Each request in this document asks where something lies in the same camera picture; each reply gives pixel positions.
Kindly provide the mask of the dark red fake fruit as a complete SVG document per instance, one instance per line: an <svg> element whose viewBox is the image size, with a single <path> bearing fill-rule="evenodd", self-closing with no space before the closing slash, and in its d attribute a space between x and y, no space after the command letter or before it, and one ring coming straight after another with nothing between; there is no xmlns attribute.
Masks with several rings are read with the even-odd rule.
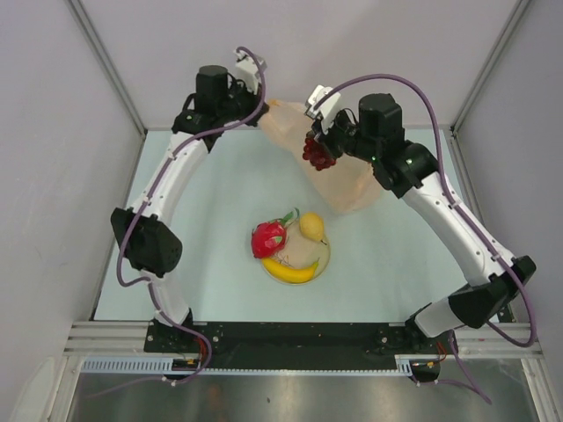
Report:
<svg viewBox="0 0 563 422"><path fill-rule="evenodd" d="M312 137L306 137L304 140L302 158L317 171L328 169L336 164L336 160L330 156L325 146Z"/></svg>

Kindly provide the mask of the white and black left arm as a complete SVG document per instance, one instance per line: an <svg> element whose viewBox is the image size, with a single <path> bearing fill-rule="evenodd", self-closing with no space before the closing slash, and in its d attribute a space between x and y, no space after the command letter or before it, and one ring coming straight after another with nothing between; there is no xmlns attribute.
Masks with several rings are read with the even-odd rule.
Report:
<svg viewBox="0 0 563 422"><path fill-rule="evenodd" d="M267 111L264 64L244 59L231 74L207 65L196 75L195 91L186 98L172 124L172 136L159 168L128 208L117 207L110 221L119 247L116 278L122 287L143 283L149 290L163 339L182 352L193 341L208 341L196 332L191 310L179 288L166 279L179 263L183 245L170 223L189 179L227 130L254 127Z"/></svg>

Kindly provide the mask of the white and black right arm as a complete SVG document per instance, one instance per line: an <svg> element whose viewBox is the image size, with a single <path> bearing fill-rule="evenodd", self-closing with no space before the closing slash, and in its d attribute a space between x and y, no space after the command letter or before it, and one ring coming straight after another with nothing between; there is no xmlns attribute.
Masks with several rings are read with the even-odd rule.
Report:
<svg viewBox="0 0 563 422"><path fill-rule="evenodd" d="M470 212L439 172L427 147L406 139L402 109L390 94L360 99L356 120L340 106L340 94L322 88L306 101L314 141L332 160L342 155L371 165L379 185L413 209L456 260L466 285L419 309L406 321L406 343L425 353L438 336L461 326L474 329L511 302L537 270L528 256L516 257Z"/></svg>

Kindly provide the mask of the yellow fake banana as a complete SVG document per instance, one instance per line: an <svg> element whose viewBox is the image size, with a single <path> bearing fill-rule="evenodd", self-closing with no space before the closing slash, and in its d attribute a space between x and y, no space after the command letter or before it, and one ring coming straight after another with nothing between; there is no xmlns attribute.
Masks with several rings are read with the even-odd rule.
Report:
<svg viewBox="0 0 563 422"><path fill-rule="evenodd" d="M318 262L305 268L293 268L272 258L263 258L261 264L271 276L289 284L304 284L311 281L318 268Z"/></svg>

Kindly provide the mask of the orange fake fruit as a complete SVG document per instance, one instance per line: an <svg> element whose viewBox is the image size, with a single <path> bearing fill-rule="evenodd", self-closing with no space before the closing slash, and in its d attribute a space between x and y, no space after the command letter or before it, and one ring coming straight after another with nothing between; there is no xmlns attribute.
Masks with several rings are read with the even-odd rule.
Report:
<svg viewBox="0 0 563 422"><path fill-rule="evenodd" d="M299 218L299 229L302 236L317 242L326 244L325 224L322 217L316 213L305 213Z"/></svg>

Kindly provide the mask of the translucent banana-print plastic bag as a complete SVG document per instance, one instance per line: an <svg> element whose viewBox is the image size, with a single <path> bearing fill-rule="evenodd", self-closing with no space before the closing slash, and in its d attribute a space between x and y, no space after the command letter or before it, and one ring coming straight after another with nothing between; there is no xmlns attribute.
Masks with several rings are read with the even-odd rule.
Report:
<svg viewBox="0 0 563 422"><path fill-rule="evenodd" d="M350 214L373 205L383 188L376 182L369 164L351 156L342 156L328 169L318 171L303 159L306 134L312 119L305 115L305 106L278 99L267 101L269 110L259 120L266 137L278 147L289 151L298 166L332 211Z"/></svg>

